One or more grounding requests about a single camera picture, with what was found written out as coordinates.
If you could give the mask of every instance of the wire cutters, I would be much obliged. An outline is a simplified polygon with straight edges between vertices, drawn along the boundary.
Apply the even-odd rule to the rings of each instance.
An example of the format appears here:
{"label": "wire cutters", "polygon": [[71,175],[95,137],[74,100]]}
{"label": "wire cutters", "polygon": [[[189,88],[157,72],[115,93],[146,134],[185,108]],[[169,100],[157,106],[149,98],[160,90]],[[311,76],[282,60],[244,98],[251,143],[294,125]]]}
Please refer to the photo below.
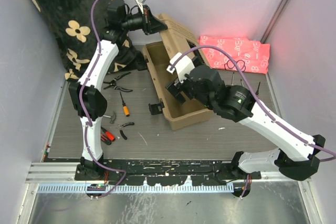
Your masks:
{"label": "wire cutters", "polygon": [[119,81],[120,79],[122,79],[123,77],[129,75],[131,72],[125,72],[117,77],[115,77],[112,81],[104,81],[103,83],[108,84],[108,86],[106,86],[104,89],[108,89],[108,88],[113,88],[114,90],[119,90],[121,92],[132,92],[132,89],[124,89],[122,87],[117,86],[117,81]]}
{"label": "wire cutters", "polygon": [[127,127],[127,126],[130,126],[130,125],[135,125],[135,123],[133,123],[133,122],[124,123],[123,125],[118,125],[118,128],[119,129],[123,129],[123,128]]}

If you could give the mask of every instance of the orange-handled screwdriver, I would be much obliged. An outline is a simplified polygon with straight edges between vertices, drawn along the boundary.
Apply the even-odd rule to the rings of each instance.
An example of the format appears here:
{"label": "orange-handled screwdriver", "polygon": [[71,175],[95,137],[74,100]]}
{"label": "orange-handled screwdriver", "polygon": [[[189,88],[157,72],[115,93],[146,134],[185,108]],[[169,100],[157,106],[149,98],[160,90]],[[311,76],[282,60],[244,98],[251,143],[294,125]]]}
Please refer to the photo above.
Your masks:
{"label": "orange-handled screwdriver", "polygon": [[106,130],[105,128],[103,127],[100,127],[101,130],[104,132],[104,134],[106,135],[106,137],[111,140],[112,142],[116,139],[111,132],[109,132],[108,130]]}
{"label": "orange-handled screwdriver", "polygon": [[126,103],[125,103],[124,99],[122,98],[121,92],[120,92],[120,97],[121,97],[122,106],[123,106],[123,109],[124,109],[125,116],[130,116],[130,111],[128,110],[128,108],[126,106]]}

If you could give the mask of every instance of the black-handled pliers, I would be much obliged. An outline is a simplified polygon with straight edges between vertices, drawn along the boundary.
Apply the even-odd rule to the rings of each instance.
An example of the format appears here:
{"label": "black-handled pliers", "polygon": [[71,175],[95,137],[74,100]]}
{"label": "black-handled pliers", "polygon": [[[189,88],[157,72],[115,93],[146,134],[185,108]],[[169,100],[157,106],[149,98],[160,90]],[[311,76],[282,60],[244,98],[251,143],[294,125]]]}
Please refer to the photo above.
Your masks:
{"label": "black-handled pliers", "polygon": [[131,72],[125,72],[125,73],[122,73],[121,75],[115,77],[112,81],[104,81],[103,83],[108,84],[108,86],[106,86],[103,89],[113,88],[113,89],[119,90],[121,92],[132,92],[133,91],[132,89],[125,89],[125,88],[117,86],[117,81],[119,81],[123,77],[129,75],[130,73]]}

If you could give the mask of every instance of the pink patterned cloth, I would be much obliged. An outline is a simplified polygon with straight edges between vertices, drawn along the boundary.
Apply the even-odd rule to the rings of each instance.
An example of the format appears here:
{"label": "pink patterned cloth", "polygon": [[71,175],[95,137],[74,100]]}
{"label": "pink patterned cloth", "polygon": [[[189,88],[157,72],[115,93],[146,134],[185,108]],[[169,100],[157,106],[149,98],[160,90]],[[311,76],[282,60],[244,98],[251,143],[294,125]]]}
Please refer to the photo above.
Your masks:
{"label": "pink patterned cloth", "polygon": [[[226,51],[244,72],[264,73],[268,71],[269,44],[247,38],[213,38],[200,36],[200,45],[213,45]],[[202,48],[211,68],[237,71],[229,59],[212,48]]]}

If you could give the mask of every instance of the wire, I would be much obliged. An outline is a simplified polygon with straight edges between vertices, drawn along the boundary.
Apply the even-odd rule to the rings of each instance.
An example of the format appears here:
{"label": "wire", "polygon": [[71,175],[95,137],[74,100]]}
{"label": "wire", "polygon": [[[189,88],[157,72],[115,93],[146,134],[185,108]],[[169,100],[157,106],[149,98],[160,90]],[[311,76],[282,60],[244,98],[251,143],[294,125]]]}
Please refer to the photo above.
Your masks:
{"label": "wire", "polygon": [[251,176],[251,174],[247,174],[246,182],[245,182],[245,186],[244,186],[244,190],[243,190],[243,192],[241,193],[241,196],[240,196],[241,199],[243,198],[243,196],[244,196],[244,194],[245,194],[245,192],[246,192],[246,190],[247,190],[248,181],[249,181],[249,179],[250,179],[250,176]]}
{"label": "wire", "polygon": [[128,4],[125,4],[125,6],[127,7],[127,14],[130,13],[130,6]]}
{"label": "wire", "polygon": [[91,7],[91,12],[90,12],[90,19],[91,19],[91,24],[92,24],[92,29],[93,29],[93,32],[94,32],[94,35],[96,36],[96,40],[97,40],[97,43],[98,43],[98,55],[97,55],[97,58],[96,60],[94,61],[93,63],[93,66],[91,68],[91,70],[89,71],[88,73],[88,76],[86,77],[84,83],[82,84],[80,90],[79,90],[79,101],[80,101],[80,105],[81,107],[83,108],[83,111],[85,113],[85,116],[87,117],[88,119],[88,122],[86,123],[86,127],[85,127],[85,130],[84,130],[84,142],[85,142],[85,147],[88,149],[88,153],[89,155],[91,156],[92,160],[100,167],[106,169],[106,170],[110,170],[112,172],[120,172],[120,173],[123,173],[122,177],[120,178],[120,180],[115,184],[115,186],[112,187],[112,189],[110,189],[108,192],[102,194],[101,196],[99,196],[98,198],[102,198],[102,197],[105,197],[107,196],[111,191],[113,191],[122,181],[123,179],[125,178],[126,176],[126,171],[125,170],[119,170],[119,169],[112,169],[112,168],[109,168],[109,167],[106,167],[102,164],[100,164],[96,159],[95,157],[93,156],[91,150],[90,150],[90,147],[89,147],[89,144],[88,144],[88,138],[87,138],[87,133],[88,133],[88,126],[92,126],[92,119],[88,113],[88,110],[87,108],[85,107],[85,104],[84,104],[84,100],[83,100],[83,90],[85,88],[85,85],[86,83],[88,82],[88,80],[90,79],[90,76],[93,72],[93,70],[95,69],[98,61],[99,61],[99,58],[101,56],[101,42],[100,42],[100,38],[99,38],[99,34],[97,32],[97,29],[96,29],[96,25],[95,25],[95,21],[94,21],[94,18],[93,18],[93,11],[95,9],[95,6],[97,4],[97,2],[100,1],[100,0],[95,0],[92,7]]}
{"label": "wire", "polygon": [[250,174],[249,180],[248,180],[248,189],[251,188],[251,185],[252,185],[252,175]]}
{"label": "wire", "polygon": [[109,178],[109,172],[106,170],[105,171],[105,180],[104,180],[104,184],[106,185],[107,184],[107,180]]}
{"label": "wire", "polygon": [[130,12],[129,12],[129,13],[132,14],[133,9],[136,8],[136,7],[137,7],[137,5],[134,5],[134,6],[130,9]]}
{"label": "wire", "polygon": [[189,54],[190,52],[193,52],[195,50],[199,50],[202,48],[212,48],[215,49],[219,52],[221,52],[222,54],[224,54],[227,58],[229,58],[229,60],[233,63],[233,65],[236,67],[237,71],[239,72],[239,74],[241,75],[242,79],[244,80],[244,82],[246,83],[246,86],[248,88],[248,90],[251,92],[251,95],[253,96],[253,98],[255,99],[256,103],[260,106],[260,108],[264,111],[264,113],[272,120],[273,123],[276,123],[277,125],[279,125],[281,128],[283,128],[286,132],[288,132],[289,134],[291,134],[292,136],[296,137],[298,140],[300,140],[301,142],[303,142],[305,145],[308,145],[310,147],[313,147],[315,149],[318,149],[320,151],[326,152],[330,155],[332,155],[332,157],[329,158],[325,158],[325,159],[321,159],[321,162],[326,162],[326,161],[331,161],[336,159],[336,153],[328,150],[326,148],[323,148],[321,146],[315,145],[315,144],[309,144],[309,142],[305,139],[303,139],[301,136],[297,135],[295,132],[293,132],[291,129],[287,128],[285,125],[283,125],[282,123],[276,121],[275,117],[271,115],[271,113],[268,112],[268,110],[264,107],[264,105],[261,103],[261,101],[259,100],[259,98],[257,97],[257,95],[255,94],[255,91],[253,90],[253,88],[251,87],[250,83],[248,82],[247,78],[245,77],[243,71],[240,69],[240,67],[238,66],[237,62],[224,50],[222,50],[221,48],[218,48],[216,46],[212,46],[212,45],[201,45],[201,46],[197,46],[197,47],[193,47],[191,49],[189,49],[188,51],[184,52],[183,54],[181,54],[181,56],[178,57],[178,59],[176,61],[174,61],[173,64],[170,64],[170,70],[173,70],[176,66],[176,64],[187,54]]}
{"label": "wire", "polygon": [[239,178],[231,179],[231,180],[227,181],[227,183],[230,183],[230,182],[233,182],[233,181],[236,181],[236,180],[239,180]]}

